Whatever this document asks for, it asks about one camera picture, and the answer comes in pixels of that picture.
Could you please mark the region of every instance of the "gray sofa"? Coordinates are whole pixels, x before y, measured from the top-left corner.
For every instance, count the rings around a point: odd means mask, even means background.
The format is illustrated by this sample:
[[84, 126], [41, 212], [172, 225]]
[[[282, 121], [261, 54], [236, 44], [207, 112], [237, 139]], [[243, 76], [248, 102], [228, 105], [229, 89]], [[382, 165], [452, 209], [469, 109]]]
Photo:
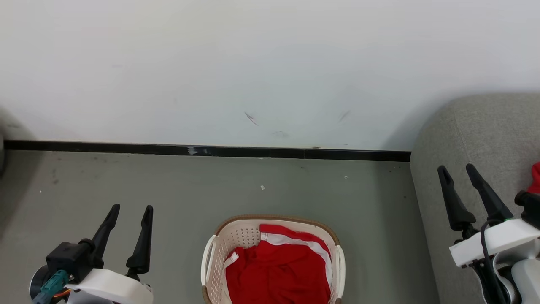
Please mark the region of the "gray sofa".
[[450, 230], [438, 181], [445, 165], [479, 229], [487, 216], [465, 165], [472, 163], [519, 217], [514, 196], [531, 181], [540, 162], [540, 94], [493, 94], [460, 98], [437, 112], [421, 131], [411, 155], [420, 213], [441, 304], [483, 303], [472, 269], [456, 267], [448, 249], [460, 233]]

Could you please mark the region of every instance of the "gray floor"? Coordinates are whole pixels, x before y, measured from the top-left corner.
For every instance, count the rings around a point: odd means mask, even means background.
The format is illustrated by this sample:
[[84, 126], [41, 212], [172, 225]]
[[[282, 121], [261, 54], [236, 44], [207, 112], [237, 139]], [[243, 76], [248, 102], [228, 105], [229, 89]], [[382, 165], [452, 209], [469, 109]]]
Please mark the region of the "gray floor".
[[45, 256], [91, 238], [115, 203], [104, 260], [120, 273], [154, 206], [152, 266], [141, 278], [158, 304], [203, 303], [204, 245], [221, 221], [248, 213], [332, 227], [347, 261], [344, 303], [438, 303], [408, 163], [34, 151], [9, 152], [0, 182], [4, 302], [30, 303]]

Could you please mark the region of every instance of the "basket handle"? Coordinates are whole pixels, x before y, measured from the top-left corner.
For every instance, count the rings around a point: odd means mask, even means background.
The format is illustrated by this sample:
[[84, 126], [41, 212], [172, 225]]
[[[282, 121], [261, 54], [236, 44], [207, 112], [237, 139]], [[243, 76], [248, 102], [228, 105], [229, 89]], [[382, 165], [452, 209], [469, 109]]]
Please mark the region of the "basket handle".
[[204, 253], [202, 254], [202, 263], [201, 263], [201, 284], [206, 285], [206, 282], [210, 279], [210, 269], [212, 268], [212, 260], [214, 259], [215, 252], [215, 234], [210, 237], [204, 248]]
[[345, 290], [345, 254], [343, 254], [343, 249], [341, 246], [336, 246], [337, 251], [337, 297], [341, 298], [343, 296], [343, 291]]

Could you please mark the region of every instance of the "black baseboard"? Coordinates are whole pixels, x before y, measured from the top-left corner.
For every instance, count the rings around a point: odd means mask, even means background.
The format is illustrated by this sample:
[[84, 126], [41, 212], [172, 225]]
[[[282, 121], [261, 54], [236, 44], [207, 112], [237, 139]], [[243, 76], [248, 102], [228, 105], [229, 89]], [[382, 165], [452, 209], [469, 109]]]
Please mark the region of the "black baseboard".
[[6, 140], [4, 142], [4, 146], [7, 150], [101, 152], [157, 155], [311, 158], [319, 160], [394, 162], [408, 162], [410, 159], [410, 152], [407, 151], [176, 146], [168, 144], [126, 144], [14, 140]]

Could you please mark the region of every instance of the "orange wire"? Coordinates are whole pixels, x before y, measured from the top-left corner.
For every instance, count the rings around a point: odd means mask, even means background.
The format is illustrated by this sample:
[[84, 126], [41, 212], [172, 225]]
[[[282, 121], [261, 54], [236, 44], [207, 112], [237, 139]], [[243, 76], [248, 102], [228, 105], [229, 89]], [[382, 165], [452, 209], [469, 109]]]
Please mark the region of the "orange wire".
[[64, 296], [68, 295], [70, 292], [71, 292], [71, 289], [68, 289], [68, 290], [66, 290], [66, 291], [64, 291], [64, 292], [55, 294], [55, 296], [54, 296], [53, 298], [61, 298], [61, 297], [64, 297]]

